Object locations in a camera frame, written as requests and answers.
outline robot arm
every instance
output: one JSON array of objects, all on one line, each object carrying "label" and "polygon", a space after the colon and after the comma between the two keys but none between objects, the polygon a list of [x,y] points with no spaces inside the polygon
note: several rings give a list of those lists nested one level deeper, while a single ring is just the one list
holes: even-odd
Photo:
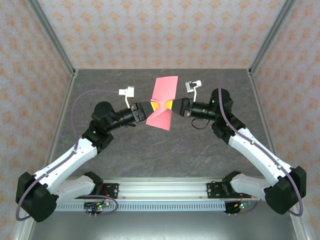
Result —
[{"label": "robot arm", "polygon": [[235,131],[223,118],[218,89],[212,92],[208,104],[194,102],[190,98],[180,98],[173,100],[168,106],[171,105],[171,110],[182,117],[213,121],[211,125],[213,133],[243,154],[264,176],[264,179],[260,179],[234,171],[222,180],[222,188],[226,193],[236,192],[255,196],[266,200],[275,212],[286,213],[298,202],[298,197],[284,171],[293,179],[301,198],[306,195],[306,172],[300,166],[292,168],[251,134],[250,130],[231,113],[233,100],[227,90],[222,89],[221,99],[225,117]]},{"label": "robot arm", "polygon": [[85,173],[71,182],[64,181],[111,143],[114,139],[111,131],[120,127],[135,127],[134,123],[146,120],[153,111],[150,102],[134,103],[118,112],[114,111],[109,102],[98,103],[91,115],[89,128],[77,144],[33,175],[25,172],[19,177],[15,201],[36,222],[42,222],[53,213],[58,204],[91,193],[99,194],[103,181],[93,172]]}]

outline wall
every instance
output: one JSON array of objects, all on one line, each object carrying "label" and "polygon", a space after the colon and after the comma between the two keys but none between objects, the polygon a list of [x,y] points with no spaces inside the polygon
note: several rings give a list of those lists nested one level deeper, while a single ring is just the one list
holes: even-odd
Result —
[{"label": "wall", "polygon": [[305,215],[320,236],[319,1],[297,1],[254,80],[277,154],[307,172]]},{"label": "wall", "polygon": [[79,69],[249,68],[285,0],[40,0]]},{"label": "wall", "polygon": [[69,74],[26,0],[0,1],[0,232],[13,239],[16,187],[49,153]]}]

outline yellow object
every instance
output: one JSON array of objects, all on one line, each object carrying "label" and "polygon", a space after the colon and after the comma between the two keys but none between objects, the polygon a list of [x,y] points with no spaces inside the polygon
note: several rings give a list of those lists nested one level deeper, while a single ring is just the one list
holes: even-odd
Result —
[{"label": "yellow object", "polygon": [[157,103],[156,101],[151,101],[150,103],[153,111],[157,110],[157,108],[159,107],[159,103]]},{"label": "yellow object", "polygon": [[168,109],[172,109],[172,103],[173,103],[174,101],[173,100],[171,100],[171,101],[167,101],[164,105],[168,108]]}]

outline pink cloth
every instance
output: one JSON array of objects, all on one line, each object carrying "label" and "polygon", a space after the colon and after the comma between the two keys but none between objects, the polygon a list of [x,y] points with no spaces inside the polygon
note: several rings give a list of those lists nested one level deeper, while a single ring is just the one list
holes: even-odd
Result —
[{"label": "pink cloth", "polygon": [[172,111],[165,103],[176,98],[178,76],[158,77],[155,81],[151,102],[159,107],[146,120],[146,124],[169,131]]}]

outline patterned wallpaper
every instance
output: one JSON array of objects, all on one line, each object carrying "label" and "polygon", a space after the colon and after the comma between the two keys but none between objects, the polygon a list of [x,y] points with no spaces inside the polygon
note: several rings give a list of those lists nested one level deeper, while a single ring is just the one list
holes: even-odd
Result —
[{"label": "patterned wallpaper", "polygon": [[39,0],[79,69],[249,68],[285,0]]},{"label": "patterned wallpaper", "polygon": [[278,155],[307,172],[304,205],[320,236],[320,4],[298,0],[254,76]]},{"label": "patterned wallpaper", "polygon": [[42,168],[69,74],[26,0],[0,1],[0,232],[13,239],[19,176]]}]

